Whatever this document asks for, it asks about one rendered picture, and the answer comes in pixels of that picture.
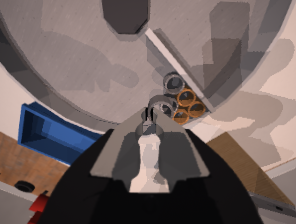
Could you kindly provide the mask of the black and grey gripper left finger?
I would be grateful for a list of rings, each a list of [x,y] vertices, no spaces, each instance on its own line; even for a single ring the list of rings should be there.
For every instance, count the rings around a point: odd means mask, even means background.
[[[148,107],[109,129],[66,170],[52,191],[36,224],[55,224],[80,202],[111,192],[112,182],[122,180],[130,192],[141,165],[138,140],[143,135]]]

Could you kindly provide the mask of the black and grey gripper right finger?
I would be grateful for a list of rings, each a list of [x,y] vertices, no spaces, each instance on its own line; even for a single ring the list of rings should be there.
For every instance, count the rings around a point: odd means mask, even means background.
[[[220,155],[155,107],[151,120],[160,139],[159,173],[167,180],[169,192],[176,181],[185,180],[189,193],[213,199],[244,224],[264,224],[245,186]]]

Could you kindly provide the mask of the blue crate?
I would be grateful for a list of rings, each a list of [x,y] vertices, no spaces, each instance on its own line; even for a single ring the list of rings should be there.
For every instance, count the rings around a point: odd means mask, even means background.
[[[17,144],[67,165],[102,135],[63,120],[35,100],[21,105]]]

